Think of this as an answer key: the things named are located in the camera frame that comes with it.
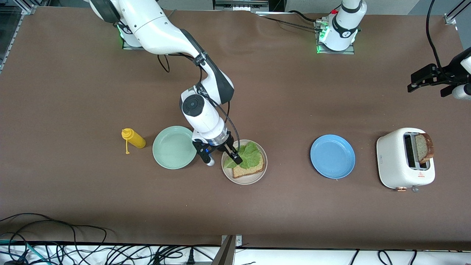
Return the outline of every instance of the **brown tabletop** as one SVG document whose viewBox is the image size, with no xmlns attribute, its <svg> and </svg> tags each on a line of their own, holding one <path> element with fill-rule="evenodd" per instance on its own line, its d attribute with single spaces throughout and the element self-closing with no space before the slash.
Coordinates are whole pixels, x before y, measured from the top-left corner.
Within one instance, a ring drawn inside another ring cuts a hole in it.
<svg viewBox="0 0 471 265">
<path fill-rule="evenodd" d="M 2 217 L 37 212 L 100 225 L 115 231 L 114 242 L 217 244 L 242 234 L 258 247 L 471 247 L 471 105 L 441 98 L 440 87 L 406 89 L 411 73 L 434 62 L 425 17 L 366 16 L 354 56 L 316 54 L 309 30 L 249 12 L 176 11 L 171 21 L 234 82 L 230 116 L 242 139 L 267 152 L 265 176 L 239 186 L 199 158 L 160 167 L 153 140 L 166 127 L 189 127 L 178 99 L 198 69 L 171 57 L 168 74 L 156 55 L 122 50 L 117 30 L 91 9 L 38 8 L 0 75 Z M 458 33 L 440 17 L 430 25 L 446 65 L 462 51 Z M 125 155 L 126 127 L 147 147 Z M 419 193 L 391 191 L 378 177 L 376 140 L 401 127 L 434 140 L 436 179 Z M 309 159 L 312 142 L 329 133 L 356 154 L 340 180 Z M 72 240 L 57 226 L 30 231 L 30 239 Z M 100 239 L 84 233 L 79 240 Z"/>
</svg>

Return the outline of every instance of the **bread slice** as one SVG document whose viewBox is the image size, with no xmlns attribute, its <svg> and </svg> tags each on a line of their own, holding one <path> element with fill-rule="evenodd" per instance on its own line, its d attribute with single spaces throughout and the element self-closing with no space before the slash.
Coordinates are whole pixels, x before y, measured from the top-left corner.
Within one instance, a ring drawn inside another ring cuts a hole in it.
<svg viewBox="0 0 471 265">
<path fill-rule="evenodd" d="M 420 164 L 429 161 L 433 157 L 435 150 L 433 149 L 432 139 L 428 134 L 421 133 L 416 135 L 415 145 L 417 146 L 417 156 Z"/>
<path fill-rule="evenodd" d="M 257 166 L 254 166 L 248 169 L 243 169 L 239 165 L 234 167 L 232 169 L 232 172 L 234 174 L 233 178 L 237 179 L 243 176 L 248 176 L 248 175 L 258 173 L 258 172 L 262 172 L 264 168 L 265 168 L 265 161 L 263 161 L 263 156 L 262 154 L 260 154 L 260 163 Z"/>
</svg>

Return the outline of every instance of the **mustard bottle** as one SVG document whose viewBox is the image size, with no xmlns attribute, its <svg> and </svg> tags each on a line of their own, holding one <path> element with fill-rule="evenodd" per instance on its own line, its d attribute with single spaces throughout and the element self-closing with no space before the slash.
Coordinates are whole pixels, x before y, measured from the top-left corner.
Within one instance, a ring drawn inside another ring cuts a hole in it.
<svg viewBox="0 0 471 265">
<path fill-rule="evenodd" d="M 144 148 L 146 146 L 146 140 L 142 138 L 137 132 L 133 129 L 126 128 L 121 131 L 121 136 L 126 140 L 126 155 L 129 154 L 128 151 L 128 142 L 134 145 L 137 148 Z"/>
</svg>

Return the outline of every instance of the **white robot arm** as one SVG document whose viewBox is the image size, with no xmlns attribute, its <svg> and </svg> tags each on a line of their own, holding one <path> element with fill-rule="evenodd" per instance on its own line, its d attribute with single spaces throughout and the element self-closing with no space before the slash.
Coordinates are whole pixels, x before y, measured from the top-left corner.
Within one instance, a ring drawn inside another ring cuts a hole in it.
<svg viewBox="0 0 471 265">
<path fill-rule="evenodd" d="M 234 138 L 215 107 L 229 102 L 234 86 L 189 32 L 175 27 L 155 0 L 90 0 L 93 11 L 106 22 L 125 20 L 137 41 L 150 53 L 163 55 L 186 53 L 208 76 L 185 90 L 180 96 L 180 109 L 195 129 L 193 144 L 208 165 L 213 165 L 210 152 L 225 151 L 240 164 L 233 147 Z"/>
<path fill-rule="evenodd" d="M 327 20 L 325 33 L 319 41 L 329 49 L 342 51 L 355 41 L 358 25 L 366 14 L 366 3 L 363 0 L 343 0 L 338 12 L 332 12 Z"/>
</svg>

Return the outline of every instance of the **white toaster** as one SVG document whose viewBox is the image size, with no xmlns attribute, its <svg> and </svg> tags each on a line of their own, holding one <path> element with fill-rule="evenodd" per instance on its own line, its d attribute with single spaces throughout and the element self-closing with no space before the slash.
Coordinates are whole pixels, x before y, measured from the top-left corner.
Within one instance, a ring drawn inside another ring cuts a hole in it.
<svg viewBox="0 0 471 265">
<path fill-rule="evenodd" d="M 378 170 L 384 186 L 404 191 L 430 184 L 435 179 L 433 158 L 419 164 L 415 135 L 425 133 L 416 128 L 402 128 L 380 137 L 376 142 Z"/>
</svg>

